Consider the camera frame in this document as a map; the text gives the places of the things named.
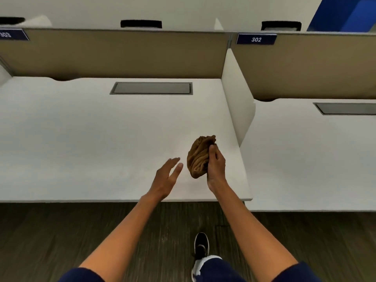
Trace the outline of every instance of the forearm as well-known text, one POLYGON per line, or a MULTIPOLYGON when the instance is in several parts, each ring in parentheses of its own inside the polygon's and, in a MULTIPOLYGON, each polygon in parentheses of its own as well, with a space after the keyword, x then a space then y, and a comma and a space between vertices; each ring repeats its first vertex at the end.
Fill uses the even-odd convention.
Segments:
POLYGON ((143 228, 158 199, 144 195, 95 251, 80 265, 88 268, 105 282, 120 282, 132 258, 143 228))
POLYGON ((217 186, 214 195, 259 282, 270 282, 283 270, 297 263, 289 251, 251 214, 228 184, 217 186))

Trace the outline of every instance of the person's left hand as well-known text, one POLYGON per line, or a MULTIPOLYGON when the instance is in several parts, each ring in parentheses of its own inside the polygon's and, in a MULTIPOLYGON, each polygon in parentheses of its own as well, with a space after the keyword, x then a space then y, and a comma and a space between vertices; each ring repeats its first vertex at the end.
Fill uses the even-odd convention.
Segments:
POLYGON ((180 160, 180 157, 169 159, 166 163, 157 170, 153 184, 148 191, 148 194, 153 195, 158 201, 165 199, 171 192, 176 183, 177 177, 183 169, 183 164, 179 163, 174 172, 170 175, 172 167, 174 167, 180 160))

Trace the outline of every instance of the navy blue sleeve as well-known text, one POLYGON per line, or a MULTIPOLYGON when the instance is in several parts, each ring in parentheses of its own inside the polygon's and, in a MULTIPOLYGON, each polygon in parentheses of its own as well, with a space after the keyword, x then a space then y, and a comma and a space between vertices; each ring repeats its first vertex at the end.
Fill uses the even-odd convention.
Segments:
POLYGON ((321 282, 311 268, 300 262, 282 271, 273 282, 321 282))
POLYGON ((58 282, 105 282, 97 273, 86 268, 73 268, 65 273, 58 282))

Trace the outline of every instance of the blue sign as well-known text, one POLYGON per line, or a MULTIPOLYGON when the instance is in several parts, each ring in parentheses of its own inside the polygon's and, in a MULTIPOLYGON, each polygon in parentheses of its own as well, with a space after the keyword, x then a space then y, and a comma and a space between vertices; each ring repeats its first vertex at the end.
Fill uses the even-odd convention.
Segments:
POLYGON ((0 28, 0 40, 29 41, 22 28, 0 28))
POLYGON ((276 39, 275 33, 240 33, 236 44, 273 45, 276 39))

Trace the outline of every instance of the dark carpet floor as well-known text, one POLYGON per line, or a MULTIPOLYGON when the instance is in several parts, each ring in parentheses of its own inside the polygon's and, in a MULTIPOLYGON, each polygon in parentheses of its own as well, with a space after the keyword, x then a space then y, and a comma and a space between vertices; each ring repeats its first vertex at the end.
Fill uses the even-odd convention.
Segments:
MULTIPOLYGON (((134 203, 0 204, 0 281, 54 282, 78 266, 134 203)), ((255 213, 323 281, 376 281, 376 213, 255 213)), ((193 241, 255 281, 217 202, 162 203, 151 216, 125 281, 190 281, 193 241)))

